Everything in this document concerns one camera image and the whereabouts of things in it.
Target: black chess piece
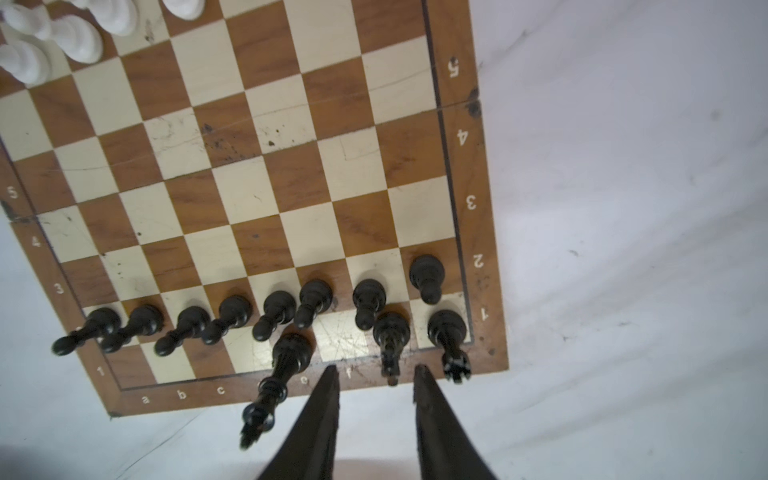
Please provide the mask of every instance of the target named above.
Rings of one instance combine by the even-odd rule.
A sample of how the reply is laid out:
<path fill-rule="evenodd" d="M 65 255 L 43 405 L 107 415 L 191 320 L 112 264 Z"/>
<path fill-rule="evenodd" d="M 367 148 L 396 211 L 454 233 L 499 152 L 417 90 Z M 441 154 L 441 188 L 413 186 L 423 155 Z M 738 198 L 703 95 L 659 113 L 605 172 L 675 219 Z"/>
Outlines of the black chess piece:
<path fill-rule="evenodd" d="M 154 335 L 162 329 L 163 313 L 159 309 L 152 305 L 138 306 L 128 316 L 125 327 L 101 340 L 101 350 L 104 353 L 117 352 L 136 335 Z"/>
<path fill-rule="evenodd" d="M 440 260 L 432 255 L 421 255 L 411 263 L 408 276 L 413 285 L 422 294 L 422 300 L 429 305 L 437 305 L 442 296 L 442 282 L 445 280 L 445 268 Z"/>
<path fill-rule="evenodd" d="M 352 301 L 357 308 L 355 324 L 361 330 L 370 330 L 376 320 L 376 314 L 384 310 L 386 292 L 384 286 L 369 278 L 358 283 L 352 292 Z"/>
<path fill-rule="evenodd" d="M 85 340 L 109 335 L 120 328 L 120 316 L 111 309 L 101 307 L 88 314 L 83 327 L 53 342 L 51 351 L 58 356 L 68 355 L 82 346 Z"/>
<path fill-rule="evenodd" d="M 299 333 L 280 337 L 272 349 L 272 375 L 259 383 L 259 397 L 243 410 L 245 425 L 240 431 L 240 448 L 245 450 L 275 424 L 275 408 L 288 396 L 288 380 L 303 372 L 312 358 L 312 344 Z"/>
<path fill-rule="evenodd" d="M 200 334 L 203 343 L 206 345 L 217 343 L 230 331 L 230 328 L 239 329 L 248 323 L 251 315 L 253 315 L 253 307 L 246 298 L 240 295 L 228 296 L 219 305 L 219 318 L 209 323 Z"/>
<path fill-rule="evenodd" d="M 328 310 L 333 301 L 333 290 L 322 280 L 310 280 L 304 283 L 299 292 L 299 308 L 293 317 L 293 323 L 300 329 L 309 328 L 318 313 Z"/>
<path fill-rule="evenodd" d="M 462 377 L 469 380 L 472 376 L 469 357 L 458 347 L 467 335 L 462 316 L 452 310 L 435 312 L 427 323 L 427 335 L 435 346 L 445 350 L 442 355 L 445 377 L 454 383 L 461 383 Z"/>
<path fill-rule="evenodd" d="M 288 292 L 278 290 L 270 293 L 264 300 L 264 314 L 253 326 L 253 338 L 257 342 L 266 342 L 278 325 L 293 320 L 296 314 L 296 300 Z"/>
<path fill-rule="evenodd" d="M 400 377 L 400 354 L 411 339 L 408 320 L 397 312 L 384 313 L 373 326 L 373 339 L 382 350 L 382 376 L 389 386 L 395 386 Z"/>
<path fill-rule="evenodd" d="M 210 315 L 199 306 L 189 306 L 181 310 L 176 328 L 154 344 L 154 352 L 159 356 L 169 356 L 185 339 L 199 337 L 209 322 Z"/>

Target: wooden chessboard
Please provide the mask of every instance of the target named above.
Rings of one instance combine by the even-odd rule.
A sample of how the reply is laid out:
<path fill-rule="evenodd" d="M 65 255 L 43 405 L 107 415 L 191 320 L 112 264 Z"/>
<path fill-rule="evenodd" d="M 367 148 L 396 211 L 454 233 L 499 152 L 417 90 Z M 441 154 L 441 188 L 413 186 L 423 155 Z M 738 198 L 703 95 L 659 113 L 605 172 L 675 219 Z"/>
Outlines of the wooden chessboard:
<path fill-rule="evenodd" d="M 467 0 L 207 0 L 194 22 L 137 6 L 140 31 L 104 34 L 96 65 L 25 38 L 52 79 L 0 78 L 2 206 L 64 330 L 99 306 L 167 319 L 117 353 L 78 349 L 110 415 L 255 399 L 280 331 L 257 343 L 250 326 L 268 293 L 315 277 L 335 299 L 291 395 L 330 363 L 342 389 L 386 384 L 354 323 L 369 276 L 412 322 L 401 381 L 420 362 L 442 374 L 426 335 L 438 308 L 465 318 L 473 373 L 508 368 Z M 445 264 L 437 307 L 407 280 L 423 253 Z M 233 293 L 257 310 L 248 326 L 154 354 L 184 307 L 214 314 Z"/>

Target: pawn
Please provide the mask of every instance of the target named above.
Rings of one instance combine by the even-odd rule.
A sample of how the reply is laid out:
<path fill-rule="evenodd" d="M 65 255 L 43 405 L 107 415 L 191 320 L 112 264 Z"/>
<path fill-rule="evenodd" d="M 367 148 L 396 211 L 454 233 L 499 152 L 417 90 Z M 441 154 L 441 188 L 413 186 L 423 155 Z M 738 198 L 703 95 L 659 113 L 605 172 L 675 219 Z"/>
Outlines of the pawn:
<path fill-rule="evenodd" d="M 300 329 L 309 328 L 319 313 L 328 310 L 333 301 L 333 290 L 322 280 L 310 280 L 304 283 L 299 292 L 299 309 L 293 323 Z"/>
<path fill-rule="evenodd" d="M 469 380 L 472 376 L 469 357 L 458 347 L 467 335 L 467 326 L 462 316 L 452 310 L 435 312 L 429 317 L 427 335 L 435 346 L 445 350 L 442 355 L 445 377 L 454 383 L 461 383 L 462 377 Z"/>
<path fill-rule="evenodd" d="M 411 339 L 408 320 L 396 312 L 381 315 L 373 327 L 373 339 L 382 350 L 382 376 L 389 386 L 395 386 L 400 377 L 400 354 Z"/>
<path fill-rule="evenodd" d="M 52 40 L 72 60 L 95 63 L 101 58 L 104 43 L 96 27 L 76 15 L 51 20 L 45 10 L 39 12 L 20 5 L 2 7 L 5 22 L 23 34 Z"/>
<path fill-rule="evenodd" d="M 120 37 L 134 33 L 139 14 L 131 0 L 67 0 L 83 10 L 88 9 L 96 22 L 106 31 Z"/>
<path fill-rule="evenodd" d="M 208 312 L 199 306 L 189 306 L 181 310 L 176 328 L 154 344 L 154 352 L 158 356 L 169 356 L 185 339 L 199 337 L 209 322 Z"/>
<path fill-rule="evenodd" d="M 266 342 L 278 325 L 290 322 L 295 314 L 293 295 L 282 290 L 270 293 L 264 300 L 264 314 L 253 326 L 253 338 L 257 342 Z"/>
<path fill-rule="evenodd" d="M 442 282 L 445 280 L 445 269 L 440 260 L 432 255 L 421 255 L 411 263 L 408 276 L 411 285 L 421 293 L 424 303 L 437 305 L 442 296 Z"/>
<path fill-rule="evenodd" d="M 51 62 L 40 48 L 17 40 L 0 45 L 0 67 L 27 85 L 40 85 L 51 75 Z"/>
<path fill-rule="evenodd" d="M 358 283 L 352 292 L 352 301 L 357 308 L 355 324 L 361 330 L 370 330 L 376 320 L 376 314 L 384 310 L 386 292 L 384 286 L 374 279 L 365 279 Z"/>
<path fill-rule="evenodd" d="M 259 383 L 259 396 L 243 410 L 243 429 L 240 431 L 240 448 L 245 450 L 268 432 L 275 424 L 275 408 L 288 396 L 288 380 L 303 372 L 310 364 L 313 347 L 299 333 L 280 337 L 272 349 L 272 375 Z"/>
<path fill-rule="evenodd" d="M 109 335 L 118 328 L 120 328 L 119 315 L 111 308 L 102 307 L 88 314 L 81 329 L 70 332 L 69 335 L 53 342 L 51 350 L 58 356 L 67 355 L 82 346 L 85 340 Z"/>
<path fill-rule="evenodd" d="M 133 309 L 128 316 L 128 323 L 117 332 L 106 335 L 101 340 L 101 351 L 117 352 L 137 335 L 149 336 L 163 329 L 163 313 L 152 305 L 142 305 Z"/>
<path fill-rule="evenodd" d="M 205 0 L 163 0 L 163 5 L 182 20 L 197 20 L 203 14 Z"/>
<path fill-rule="evenodd" d="M 203 343 L 213 345 L 229 332 L 230 328 L 239 329 L 248 323 L 253 315 L 250 302 L 240 295 L 232 295 L 219 305 L 219 318 L 208 324 L 203 330 Z"/>

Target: marble surface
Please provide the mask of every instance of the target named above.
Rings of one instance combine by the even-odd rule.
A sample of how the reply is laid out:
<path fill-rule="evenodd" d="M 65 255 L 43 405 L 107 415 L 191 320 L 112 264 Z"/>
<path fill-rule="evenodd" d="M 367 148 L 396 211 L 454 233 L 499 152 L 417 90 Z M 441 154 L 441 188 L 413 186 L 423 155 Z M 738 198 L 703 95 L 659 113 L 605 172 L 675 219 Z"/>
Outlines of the marble surface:
<path fill-rule="evenodd" d="M 472 2 L 511 371 L 441 381 L 499 478 L 765 478 L 768 3 Z M 109 420 L 0 227 L 6 478 L 253 478 L 243 405 Z M 412 387 L 344 392 L 336 478 L 418 478 Z"/>

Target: white pawn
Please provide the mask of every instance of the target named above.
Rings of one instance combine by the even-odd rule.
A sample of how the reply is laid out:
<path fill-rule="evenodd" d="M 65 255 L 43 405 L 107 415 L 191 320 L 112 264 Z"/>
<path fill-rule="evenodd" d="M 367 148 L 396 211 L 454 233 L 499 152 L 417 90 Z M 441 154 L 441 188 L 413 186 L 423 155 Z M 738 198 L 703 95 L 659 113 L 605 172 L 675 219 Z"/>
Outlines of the white pawn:
<path fill-rule="evenodd" d="M 52 21 L 44 13 L 13 4 L 3 5 L 2 14 L 5 22 L 21 33 L 53 40 L 72 60 L 95 63 L 104 51 L 96 27 L 78 16 L 66 15 Z"/>
<path fill-rule="evenodd" d="M 91 11 L 101 27 L 113 35 L 126 37 L 136 31 L 139 14 L 131 0 L 67 0 Z"/>
<path fill-rule="evenodd" d="M 163 0 L 165 8 L 182 20 L 196 20 L 203 14 L 205 0 Z"/>
<path fill-rule="evenodd" d="M 0 45 L 0 67 L 27 85 L 40 85 L 51 74 L 51 64 L 43 51 L 21 40 Z"/>

